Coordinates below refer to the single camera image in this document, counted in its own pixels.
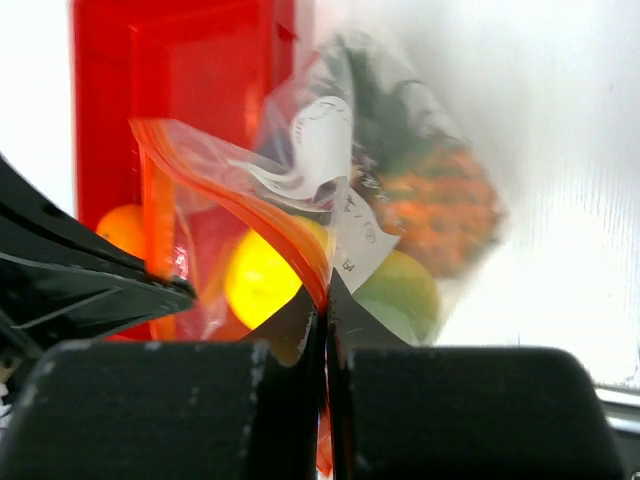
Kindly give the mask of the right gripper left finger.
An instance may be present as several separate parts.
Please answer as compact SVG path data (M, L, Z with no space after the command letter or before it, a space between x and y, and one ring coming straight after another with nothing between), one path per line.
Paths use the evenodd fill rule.
M305 291L237 342L66 342L13 406L1 475L312 479L319 403Z

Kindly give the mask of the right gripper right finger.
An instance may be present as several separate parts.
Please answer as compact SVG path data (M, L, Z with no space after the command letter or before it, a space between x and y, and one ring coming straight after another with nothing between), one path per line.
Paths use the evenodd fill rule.
M327 310L337 479L625 479L592 381L540 347L412 347L334 277Z

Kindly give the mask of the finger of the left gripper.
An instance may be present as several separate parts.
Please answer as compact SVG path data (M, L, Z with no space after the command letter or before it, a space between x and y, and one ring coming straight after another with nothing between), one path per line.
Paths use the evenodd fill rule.
M1 354L35 359L188 310L194 289L146 272L1 163Z

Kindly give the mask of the orange fruit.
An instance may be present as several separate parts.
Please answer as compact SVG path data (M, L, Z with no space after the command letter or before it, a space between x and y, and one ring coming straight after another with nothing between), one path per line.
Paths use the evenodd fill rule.
M143 209L137 204L116 207L98 222L95 233L112 245L133 255L145 255Z

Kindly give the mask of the green lime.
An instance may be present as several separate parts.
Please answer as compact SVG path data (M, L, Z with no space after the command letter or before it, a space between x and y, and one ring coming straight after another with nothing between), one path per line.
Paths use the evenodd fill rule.
M418 261L398 250L386 257L353 298L408 344L429 343L439 328L436 281Z

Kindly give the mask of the yellow pear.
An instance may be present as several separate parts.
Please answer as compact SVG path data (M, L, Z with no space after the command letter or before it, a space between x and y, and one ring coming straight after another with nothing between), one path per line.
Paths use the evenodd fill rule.
M232 218L226 229L224 294L233 316L250 331L261 326L304 286L297 272L266 240Z

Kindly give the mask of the clear zip top bag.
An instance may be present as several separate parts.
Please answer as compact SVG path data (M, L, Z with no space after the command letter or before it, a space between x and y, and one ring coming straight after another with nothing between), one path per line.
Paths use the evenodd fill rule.
M266 98L250 147L177 119L131 120L140 153L166 176L166 183L153 188L143 203L148 269L179 276L196 293L194 306L170 316L156 328L156 338L230 342L257 329L240 324L224 294L225 258L231 252L226 229L232 218L253 229L287 260L304 283L299 291L307 292L316 311L328 307L334 277L344 282L353 298L393 250L402 252L399 237L382 229L371 202L353 181L351 75L339 74L332 92L322 86L329 76L324 55L332 51L332 40L339 34L372 39L421 80L391 42L343 29L320 44L302 69ZM436 278L419 262L438 286L440 322L429 343L412 346L429 345L437 338L468 278L499 241L506 215L486 167L447 116L486 170L499 196L502 217L496 241L460 274Z

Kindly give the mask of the yellow pineapple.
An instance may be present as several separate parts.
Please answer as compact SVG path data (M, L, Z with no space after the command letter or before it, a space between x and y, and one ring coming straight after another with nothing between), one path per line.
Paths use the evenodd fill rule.
M364 35L336 35L325 92L350 73L353 181L399 249L436 278L470 268L497 239L502 212L486 170L408 66Z

